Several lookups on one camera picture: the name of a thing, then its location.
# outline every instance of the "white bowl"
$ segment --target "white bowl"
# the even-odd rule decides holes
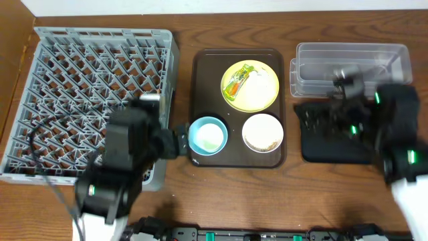
[[[255,114],[242,127],[242,139],[248,148],[257,153],[275,151],[282,143],[284,130],[270,114]]]

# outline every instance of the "cable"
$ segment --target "cable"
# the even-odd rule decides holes
[[[311,240],[311,239],[310,239],[310,233],[311,233],[311,232],[313,232],[315,228],[321,228],[321,229],[324,229],[324,227],[322,227],[322,226],[313,226],[313,227],[311,227],[311,228],[306,232],[306,239],[307,239],[308,241],[313,241],[313,240]],[[330,233],[329,231],[323,231],[323,232],[326,232],[326,233],[329,235],[329,237],[330,237],[333,241],[336,241],[336,239],[335,239],[335,238],[333,238],[333,236],[331,235],[331,233]]]
[[[52,189],[52,191],[55,193],[56,197],[59,199],[59,201],[65,205],[67,212],[69,213],[70,217],[72,218],[72,220],[74,221],[74,224],[76,225],[76,228],[78,229],[78,233],[79,233],[79,238],[80,241],[84,241],[84,235],[82,232],[82,229],[79,226],[79,222],[78,222],[78,215],[77,215],[77,206],[74,206],[73,208],[71,208],[69,205],[67,205],[66,203],[66,199],[64,198],[63,193],[50,181],[49,177],[46,175],[45,171],[43,171],[43,163],[36,157],[35,154],[35,149],[33,146],[33,142],[34,142],[34,135],[36,133],[36,131],[42,127],[49,119],[45,119],[43,121],[41,121],[29,134],[29,148],[31,151],[31,156],[33,157],[33,161],[36,162],[37,164],[39,164],[42,168],[42,174],[41,176],[43,177],[43,180],[47,183],[47,185]]]

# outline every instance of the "tray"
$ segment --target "tray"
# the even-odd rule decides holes
[[[0,164],[0,179],[73,185],[96,149],[104,148],[108,115],[129,98],[160,92],[160,122],[168,127],[178,73],[179,49],[163,29],[36,27],[40,42]],[[45,118],[35,147],[43,162],[31,158],[28,135]],[[143,190],[159,189],[166,161],[144,174]]]
[[[235,110],[224,100],[221,77],[232,64],[242,60],[258,60],[270,66],[276,73],[280,92],[274,103],[260,112],[246,113]],[[276,117],[283,126],[285,135],[284,109],[284,61],[282,55],[272,49],[203,50],[193,59],[191,89],[191,122],[202,116],[214,116],[222,120],[229,138],[225,148],[216,155],[204,157],[191,151],[192,163],[199,167],[279,167],[286,159],[286,138],[280,148],[271,153],[256,153],[249,149],[242,139],[242,126],[254,114],[266,113]]]

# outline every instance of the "clear plastic container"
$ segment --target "clear plastic container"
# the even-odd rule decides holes
[[[409,51],[403,44],[300,43],[290,63],[295,97],[325,97],[335,90],[333,71],[357,65],[364,73],[367,97],[387,82],[412,82]]]

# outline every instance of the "yellow plate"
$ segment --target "yellow plate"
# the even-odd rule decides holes
[[[267,81],[269,81],[269,85],[272,85],[275,90],[274,91],[275,94],[271,94],[271,96],[269,97],[262,96],[263,98],[261,99],[263,103],[259,103],[260,105],[258,106],[254,106],[252,103],[248,102],[247,101],[248,98],[257,98],[257,96],[260,96],[266,93],[262,93],[262,92],[253,93],[253,91],[250,90],[250,88],[247,89],[246,84],[248,79],[243,83],[241,89],[239,89],[238,95],[236,96],[234,101],[227,99],[223,93],[223,89],[229,83],[230,79],[232,78],[232,75],[236,73],[236,71],[238,71],[240,68],[242,68],[244,64],[253,66],[254,69],[257,71],[262,69],[265,70],[270,77],[267,79]],[[257,60],[244,60],[230,66],[226,70],[226,72],[224,73],[221,79],[220,87],[221,87],[220,88],[221,95],[223,96],[225,101],[236,110],[239,110],[242,112],[257,112],[257,111],[266,109],[275,101],[276,97],[278,96],[278,92],[280,91],[280,83],[278,82],[278,77],[276,76],[274,70],[272,70],[272,68],[270,68],[267,64]]]

